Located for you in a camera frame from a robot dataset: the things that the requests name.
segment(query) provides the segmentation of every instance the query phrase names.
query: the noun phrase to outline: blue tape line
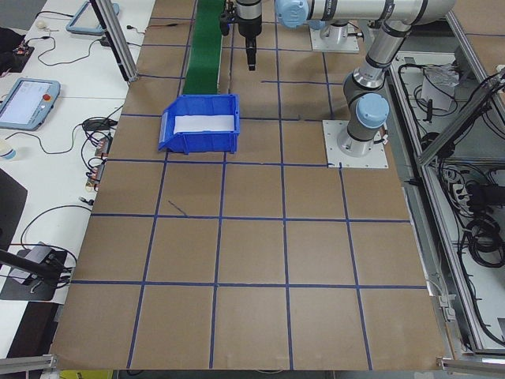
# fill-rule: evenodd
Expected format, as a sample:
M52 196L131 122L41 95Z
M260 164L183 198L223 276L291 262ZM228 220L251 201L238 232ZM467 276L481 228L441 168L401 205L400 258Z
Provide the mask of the blue tape line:
M311 219L297 217L255 217L255 216L183 216L183 215L145 215L133 213L92 213L91 217L157 217L159 219L196 219L196 220L244 220L244 221L286 221L314 223L410 223L409 220L367 220L367 219Z
M217 287L286 288L284 283L218 283Z
M150 75L147 73L139 73L139 77L154 77L155 79L178 79L178 80L184 79L184 77L163 77L160 75Z
M342 187L342 199L344 204L344 214L346 215L346 226L347 226L347 236L349 238L349 248L350 248L350 257L353 263L353 272L354 272L354 280L356 281L356 295L357 295L357 305L360 312L360 320L361 320L361 329L363 331L363 340L365 342L365 353L366 360L368 363L368 369L373 370L372 365L372 357L370 355L370 346L368 344L368 336L366 333L366 324L365 324L365 312L363 311L363 302L361 301L361 293L359 288L359 278L357 275L357 266L356 266L356 257L354 256L354 244L353 244L353 235L350 230L350 221L349 221L349 210L347 208L347 197L346 197L346 187L344 185L344 177L342 174L342 164L339 167L339 177L340 177L340 186Z
M71 280L72 284L167 286L167 287L253 287L253 288L334 288L363 290L427 290L426 286L409 284L325 284L325 283L215 283L215 282L170 282L162 280Z
M305 121L305 122L321 122L321 120L316 120L314 118L307 118L307 119L305 119L303 121Z
M465 33L465 36L505 37L505 34L480 34L480 33Z
M144 262L144 273L142 275L142 284L140 286L140 294L139 294L139 302L137 305L137 314L135 316L135 324L133 326L133 335L132 335L132 340L130 344L130 349L129 349L129 355L128 355L128 362L126 364L126 367L130 368L132 364L132 359L133 359L133 352L135 351L135 341L137 340L137 329L140 321L140 311L142 309L142 302L144 299L144 289L145 289L145 281L148 278L148 268L149 268L149 260L151 258L151 251L152 251L152 244L154 242L154 237L155 237L155 230L156 230L156 223L157 223L157 215L159 211L159 204L161 203L161 196L163 193L163 183L165 182L165 174L166 174L166 163L163 165L163 172L161 176L161 182L159 184L159 190L158 190L158 199L156 200L156 208L155 208L155 215L153 217L152 221L152 228L151 228L151 236L149 237L149 245L148 245L148 253L146 254L145 262Z
M281 86L279 72L279 34L275 23L275 69L277 75L277 108L279 113L279 148L281 156L281 187L282 187L282 238L284 244L284 275L286 277L286 326L287 326L287 348L290 360L290 370L294 370L293 359L293 333L291 330L291 303L290 303L290 272L287 256L287 233L286 233L286 183L284 178L284 148L282 135L282 108L281 108Z
M215 267L214 267L214 293L212 294L212 319L211 319L211 346L208 359L208 368L214 366L214 339L215 339L215 317L216 307L218 301L218 279L219 279L219 255L221 253L221 234L223 231L223 207L224 207L224 185L226 180L226 164L223 162L223 172L221 176L221 194L219 199L219 223L218 223L218 241L215 248Z
M184 17L151 17L151 20L180 20L180 21L192 21L192 18Z
M278 118L265 118L265 117L240 117L241 120L252 120L252 121L279 121ZM300 121L298 118L282 118L282 121Z
M410 223L410 220L401 220L401 219L349 219L351 223Z
M142 162L142 163L163 163L164 159L141 159L141 158L109 158L110 162ZM205 160L171 160L170 154L168 162L171 164L223 164L223 161L205 161ZM273 163L273 162L234 162L226 161L226 164L234 164L238 166L288 166L288 167L327 167L322 163Z
M340 85L342 86L342 82L338 81L261 81L261 83L268 83L268 84L274 84L274 83L280 83L280 84L317 84L317 85L326 85L329 87L330 85Z
M143 43L142 47L150 46L150 47L188 47L189 45L180 45L177 43Z
M229 46L223 46L223 49L230 49L232 47L229 47ZM233 47L234 50L242 50L244 51L245 50L245 47ZM296 49L275 49L274 47L258 47L257 48L258 51L296 51L297 53L302 53L302 52L305 52L305 53L312 53L313 51L312 50L305 50L305 49L300 49L300 50L296 50Z
M157 117L157 118L161 118L161 115L159 115L159 114L121 113L121 116L126 116L126 117Z
M327 96L328 96L328 103L330 105L330 118L333 120L335 118L335 114L333 113L333 106L331 105L331 91L330 91L330 85L329 85L329 78L328 78L328 68L326 65L326 54L323 53L323 66L324 66L324 76L326 78L326 91L327 91Z
M193 4L193 17L194 17L194 14L195 14L195 10L196 10L196 2ZM189 37L191 36L191 29L192 29L192 27L193 27L193 24L190 24L189 25L188 39L186 40L186 45L189 45ZM185 49L185 58L187 57L188 49L189 49L189 47L186 47L186 49ZM183 73L184 73L184 64L182 65L182 68L181 68L181 77L183 77ZM181 82L182 82L182 80L179 79L178 93L181 90ZM159 212L159 205L161 204L161 197L162 197L162 194L163 194L163 183L165 182L165 175L166 175L166 167L167 167L167 165L168 165L168 152L165 153L165 162L163 163L163 173L162 173L162 176L161 176L161 182L159 184L159 191L158 191L158 199L156 201L155 216L154 216L154 220L153 220L153 223L152 223L151 237L149 239L149 246L148 246L148 253L147 253L145 264L144 264L144 274L143 274L143 279L142 279L144 282L147 279L147 275L148 275L149 260L151 258L152 243L153 243L154 235L155 235L155 229L156 229L156 223L157 223L157 215L158 215L158 212ZM138 329L138 324L139 324L139 321L140 321L140 311L141 311L141 308L142 308L142 301L143 301L143 298L144 298L144 289L145 289L145 286L142 285L140 287L139 302L137 304L137 314L135 316L135 325L133 327L133 334L132 334L132 340L131 340L130 349L129 349L128 362L126 364L126 367L128 369L131 367L132 359L133 359L133 352L135 351L135 342L137 340L137 329Z

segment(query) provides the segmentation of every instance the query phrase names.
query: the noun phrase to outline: grid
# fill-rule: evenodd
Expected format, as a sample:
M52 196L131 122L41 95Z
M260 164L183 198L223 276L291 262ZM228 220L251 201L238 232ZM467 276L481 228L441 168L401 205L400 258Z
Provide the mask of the grid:
M505 12L505 4L500 0L487 0L485 8L492 11L477 9L470 0L461 0L454 6L454 14L484 70L493 75L503 61L501 52L505 48L505 27L499 15ZM505 100L503 93L499 96Z
M243 95L238 153L159 153L158 114L181 93L195 13L168 4L151 23L187 29L146 33L52 347L61 367L434 368L443 348L394 164L325 163L317 120L346 115L333 56L291 42L265 9L258 66L272 72L240 68L236 31L223 48L221 89ZM298 54L322 70L289 72ZM264 99L246 91L259 87ZM291 96L300 91L308 106Z

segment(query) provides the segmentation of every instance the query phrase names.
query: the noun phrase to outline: wire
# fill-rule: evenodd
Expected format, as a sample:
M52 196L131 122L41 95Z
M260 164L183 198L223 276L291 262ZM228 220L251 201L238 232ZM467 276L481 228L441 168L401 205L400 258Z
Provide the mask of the wire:
M349 36L349 37L359 37L359 38L365 39L362 32L348 33L347 36Z
M349 22L347 22L347 24L349 24L350 26L352 26L352 27L353 27L353 28L355 28L355 29L361 30L361 28L360 28L359 26L357 26L357 25L353 24L353 23L352 23L352 22L350 22L350 21L349 21Z
M413 121L416 125L416 132L417 132L417 139L420 141L421 140L421 131L426 135L428 134L428 131L421 125L419 120L417 119L416 112L414 111L412 104L409 101L409 90L407 89L407 86L405 84L405 81L403 80L402 76L402 70L406 67L410 67L410 64L406 63L404 65L401 65L398 67L398 78L400 79L400 84L402 85L402 90L406 98L407 106L409 107L410 113L412 115Z
M444 167L444 164L445 164L444 159L440 159L440 161L438 162L438 167L437 167L437 171L438 171L437 176L439 177L440 185L441 185L444 195L446 197L449 197L449 193L448 193L446 185L444 184L443 176L441 175L441 173L443 172L443 170L447 170L447 169L453 170L453 171L457 171L457 170L452 167L451 168ZM489 172L491 171L490 170L487 174L485 174L479 167L476 167L476 166L469 164L469 163L463 163L460 166L469 167L469 168L475 170L479 174L482 174L486 178L486 180L488 180ZM465 183L466 181L462 175L462 172L458 171L458 174L461 176L463 183ZM458 242L456 244L456 248L457 248L459 265L461 267L462 274L463 274L464 280L466 282L466 286L468 287L468 290L469 290L473 310L474 310L474 313L477 317L477 321L486 336L488 336L491 340L493 340L497 344L499 344L501 346L505 346L505 341L503 341L500 338L498 338L497 336L495 336L489 330L488 326L485 324L485 322L482 318L481 311L480 311L479 305L478 305L477 291L476 291L476 288L473 285L472 281L470 280L470 276L469 276L468 272L466 271L465 262L463 260L463 254L465 253L464 249L467 248L470 253L470 256L479 265L483 265L485 267L493 267L493 268L501 267L500 265L503 266L503 264L505 264L505 253L503 252L503 241L501 240L501 237L499 236L498 231L495 231L494 233L490 231L494 228L493 223L492 223L493 220L490 217L477 215L477 216L475 216L475 219L473 221L471 221L470 223L465 225L464 223L462 223L460 215L456 211L456 209L453 206L453 204L451 203L451 201L449 201L449 205L451 206L451 209L453 211L453 216L456 219L456 223L460 223L462 225L461 229L464 230L464 234L463 234L463 236L461 236L460 228L457 227ZM484 223L486 223L486 225L488 225L487 227L485 227L485 228L487 228L487 231L486 231L487 235L480 233L479 230L473 230L472 222L477 228L482 228L482 225L484 225ZM495 241L493 241L491 244L481 243L479 241L480 237L495 239ZM499 251L499 257L500 257L499 262L491 263L489 261L486 261L484 258L482 258L481 254L480 254L480 252L482 250L489 251L491 248L494 248L495 246L497 246L498 251Z
M121 109L123 108L123 105L121 105L120 107L114 109L112 112L110 112L106 117L103 117L103 118L100 118L100 117L91 117L91 118L87 118L86 120L84 120L81 125L84 125L87 121L89 120L96 120L96 119L102 119L102 124L105 124L106 122L110 121L110 117L112 117L115 113L119 112ZM84 143L82 144L82 146L80 147L80 158L82 159L82 162L83 164L86 166L86 168L88 169L88 172L86 173L86 176L89 177L88 174L91 174L90 171L92 171L92 169L94 167L91 166L91 164L89 163L89 160L87 161L85 158L84 158L84 148L86 146L86 144L88 142L91 142L91 144L93 146L97 146L98 143L99 143L99 140L95 138L95 134L101 134L102 136L104 136L105 138L107 138L109 141L112 141L112 136L110 135L110 133L108 134L105 134L103 131L101 130L93 130L92 132L88 132L87 130L84 131L84 133L86 134L86 140L84 141Z
M484 121L484 124L499 138L502 140L505 140L505 132L499 129L499 127L491 120L491 117L489 116L489 112L485 112L482 115L482 120Z
M35 18L37 18L39 15L41 15L42 13L53 13L53 14L59 14L60 16L66 16L66 17L73 17L74 15L73 14L67 14L67 13L60 13L60 12L53 12L51 10L41 10L40 12L38 12L35 16Z
M492 103L493 103L493 104L495 105L495 107L496 107L496 102L495 102L495 100L494 100L494 99L492 99L491 101L492 101ZM501 114L501 112L496 112L496 113L498 114L499 119L500 119L500 120L502 120L502 124L504 124L504 125L505 125L505 118L504 118L504 116Z
M441 295L445 295L445 293L443 292L442 288L437 283L435 283L434 280L428 279L428 282L431 283L431 284L433 284L433 286L438 290L438 292Z
M272 370L272 371L270 371L270 370L256 370L257 373L267 373L269 375L272 375L274 373L281 373L282 371L284 371L284 370L276 370L276 371L274 371L274 370Z
M134 370L126 370L126 373L130 376L130 377L136 377L137 375L140 375L144 372L144 370L138 370L137 372L135 372Z
M70 280L59 280L58 283L63 283L63 284L60 284L60 285L57 285L57 286L53 286L49 283L46 283L46 281L44 281L44 283L49 286L49 287L53 287L55 289L60 289L60 288L63 288L63 287L66 287L66 286L69 286L70 285Z
M49 152L47 151L43 145L42 145L42 140L40 139L39 136L36 136L35 134L30 134L30 133L26 133L26 132L16 132L16 133L12 133L11 135L9 135L8 137L6 137L5 139L8 140L14 136L17 136L17 135L25 135L25 136L29 136L29 137L34 137L37 139L37 141L39 142L39 146L40 148L42 149L42 151L45 153L45 154L48 154L49 156L51 155L57 155L57 154L66 154L67 152L71 152L72 149L74 148L75 146L75 142L76 142L76 135L75 135L75 132L77 130L77 128L81 126L81 124L78 124L78 125L75 125L72 129L72 144L70 145L69 148L67 148L66 150L62 150L60 152Z
M20 243L11 243L11 246L22 246L26 249L26 246L47 246L47 247L51 247L53 249L60 249L62 251L65 251L68 255L70 255L72 257L72 259L75 261L75 263L77 263L77 257L74 253L72 253L70 250L68 249L65 249L64 247L61 247L61 246L56 246L56 245L49 245L49 244L46 244L46 243L26 243L26 242L23 242L22 244Z
M422 88L423 88L423 86L421 84L421 85L418 85L413 90L413 99L416 102L417 106L420 109L422 109L424 111L424 113L428 114L428 104L426 103L426 100L417 97L417 95L419 95L419 93L422 92ZM448 112L443 113L443 114L433 113L433 115L436 116L436 117L446 117L446 116L449 116L449 115L455 113L458 110L458 107L459 107L458 101L456 99L454 99L454 104L456 104L456 107L452 111L448 111ZM441 108L433 108L433 110L434 111L445 111L444 109L441 109Z
M83 59L86 59L86 58L88 58L92 54L92 46L93 46L93 44L100 41L100 39L94 39L89 44L88 53L86 55L82 56L82 57L76 58L76 59L74 59L72 61L68 61L68 62L46 63L45 61L42 60L42 56L45 55L45 54L47 54L47 53L49 53L50 51L53 51L54 49L56 49L56 39L54 39L54 37L51 37L51 36L44 36L44 37L29 39L26 43L28 43L29 41L31 41L33 39L51 39L53 41L53 47L52 48L43 51L42 53L40 53L37 56L37 59L39 60L39 62L41 62L43 65L48 66L48 67L54 67L54 66L59 66L59 65L70 65L72 63L79 62L79 61L81 61Z
M49 208L45 211L43 211L42 213L40 213L38 216L36 216L32 221L30 221L28 223L28 225L24 228L23 232L21 233L21 237L20 237L20 242L21 242L21 246L23 246L25 249L26 249L26 246L28 246L28 244L25 244L23 242L23 239L28 231L28 229L30 228L31 225L33 225L33 223L35 221L37 221L40 217L44 216L45 214L49 213L49 212L53 212L57 209L62 209L62 208L81 208L81 209L85 209L89 212L91 212L92 210L88 207L84 207L83 205L59 205L57 207L53 207L53 208Z
M145 32L139 32L139 29L137 29L135 26L132 26L132 25L126 25L126 28L128 30L131 30L131 29L135 30L135 32L137 32L137 34L145 34Z
M480 88L483 88L492 78L498 76L499 73L495 73L489 77L486 77L481 83L479 83L479 85L472 91L472 93L470 94L468 100L466 101L466 103L463 105L463 107L461 108L462 110L465 109L465 107L470 103L470 101L473 99L473 97L475 96L475 94L478 92L478 90Z
M97 159L97 160L100 161L100 163L97 166L92 166L92 164L91 164L91 161L94 160L94 159ZM100 158L99 156L93 156L90 159L88 159L88 166L91 167L91 168L96 168L96 167L98 167L100 164L102 164L105 161L106 160L104 158Z
M154 24L154 25L149 25L146 27L146 29L159 29L159 28L174 28L179 25L183 24L192 24L193 22L173 22L171 24Z
M11 275L3 275L3 274L0 274L0 276L2 278L10 278L10 279L20 279L20 280L29 279L29 277L28 278L21 278L20 276L11 276Z
M464 134L462 134L457 140L454 141L454 146L459 144L461 141L463 141L466 138L466 136L469 135L469 133L472 131L472 128L474 125L475 125L475 122L472 122L472 124L466 129L466 132L464 132Z

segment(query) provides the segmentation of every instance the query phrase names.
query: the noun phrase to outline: white paper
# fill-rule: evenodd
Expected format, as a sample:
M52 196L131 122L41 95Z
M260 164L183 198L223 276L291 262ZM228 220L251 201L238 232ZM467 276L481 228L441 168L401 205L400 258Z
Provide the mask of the white paper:
M454 87L449 87L446 85L440 85L440 89L447 94L454 97L455 89ZM449 111L453 99L449 96L443 94L441 91L433 87L433 85L425 78L423 80L423 89L421 91L421 98L426 101L426 103L432 99L433 107L436 109L443 109L444 111Z
M233 132L234 116L175 116L174 134L181 132Z
M42 96L47 93L50 83L38 81L24 81L8 100L4 111L0 115L0 122L12 124L28 124L37 107L42 101Z
M76 22L73 23L74 28L84 28L84 29L97 29L100 23L98 18L96 18L95 11L91 4L87 4L84 11L80 14L80 16L76 19Z

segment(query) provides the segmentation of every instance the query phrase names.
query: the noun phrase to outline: black stand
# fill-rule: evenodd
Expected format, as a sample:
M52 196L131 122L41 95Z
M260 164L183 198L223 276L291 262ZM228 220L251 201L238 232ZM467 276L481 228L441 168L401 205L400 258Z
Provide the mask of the black stand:
M24 258L29 252L30 250L21 250L17 255L21 258ZM48 265L45 263L40 263L38 265L40 265L41 268L46 268L53 271L55 270L54 277L59 278L65 265L67 252L52 250L50 253L54 255L53 260L60 263L55 265L57 268L55 268L53 265ZM12 278L7 278L6 282L3 285L2 291L0 292L0 299L45 302L53 298L57 286L58 280L42 281L35 279L32 280L30 284L26 285L21 284Z

